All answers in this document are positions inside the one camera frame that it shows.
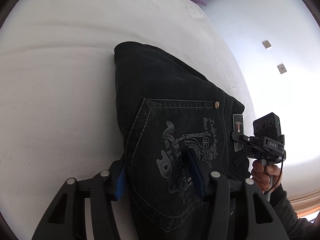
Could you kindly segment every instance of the black jeans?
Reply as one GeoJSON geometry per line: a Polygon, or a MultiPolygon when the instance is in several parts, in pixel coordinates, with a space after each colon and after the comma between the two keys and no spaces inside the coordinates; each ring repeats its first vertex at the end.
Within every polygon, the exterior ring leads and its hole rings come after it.
{"type": "Polygon", "coordinates": [[[249,161],[231,139],[233,114],[244,106],[150,45],[117,45],[115,63],[117,120],[139,238],[199,239],[207,204],[196,195],[181,154],[193,149],[210,171],[249,177],[249,161]]]}

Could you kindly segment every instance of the camera lens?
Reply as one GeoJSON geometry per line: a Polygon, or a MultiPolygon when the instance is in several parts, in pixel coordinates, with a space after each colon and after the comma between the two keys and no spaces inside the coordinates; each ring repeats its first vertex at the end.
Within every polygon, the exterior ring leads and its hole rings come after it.
{"type": "Polygon", "coordinates": [[[264,129],[267,127],[266,121],[262,121],[262,122],[260,123],[260,127],[261,127],[262,130],[264,130],[264,129]]]}

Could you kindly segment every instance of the hand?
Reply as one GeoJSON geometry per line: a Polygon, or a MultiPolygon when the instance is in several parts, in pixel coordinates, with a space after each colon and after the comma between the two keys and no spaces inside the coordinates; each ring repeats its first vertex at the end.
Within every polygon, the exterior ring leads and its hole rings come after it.
{"type": "MultiPolygon", "coordinates": [[[[276,183],[276,181],[279,178],[280,175],[280,168],[276,165],[268,165],[266,168],[266,175],[264,173],[264,167],[262,164],[258,161],[255,160],[252,164],[253,169],[251,171],[252,179],[254,182],[258,185],[260,188],[261,192],[264,193],[265,191],[270,189],[270,178],[268,175],[273,175],[273,183],[276,183]]],[[[282,175],[281,178],[279,179],[278,183],[274,186],[274,188],[271,190],[271,192],[274,192],[274,190],[279,187],[281,183],[282,175]]]]}

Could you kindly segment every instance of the back pocket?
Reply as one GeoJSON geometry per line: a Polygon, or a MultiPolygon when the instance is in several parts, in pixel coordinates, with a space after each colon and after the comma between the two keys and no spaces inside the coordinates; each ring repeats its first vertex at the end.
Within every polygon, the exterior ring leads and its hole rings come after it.
{"type": "Polygon", "coordinates": [[[132,200],[166,232],[180,226],[203,202],[181,155],[193,149],[212,170],[228,169],[225,104],[215,101],[144,99],[125,155],[132,200]]]}

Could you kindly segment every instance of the sleeve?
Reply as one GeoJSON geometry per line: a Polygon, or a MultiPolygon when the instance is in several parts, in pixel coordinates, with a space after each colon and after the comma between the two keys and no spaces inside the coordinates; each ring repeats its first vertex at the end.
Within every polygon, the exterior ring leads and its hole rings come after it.
{"type": "Polygon", "coordinates": [[[287,192],[283,190],[282,185],[271,194],[270,204],[276,211],[290,240],[301,240],[312,227],[313,224],[308,222],[307,219],[298,219],[297,213],[287,198],[287,192]]]}

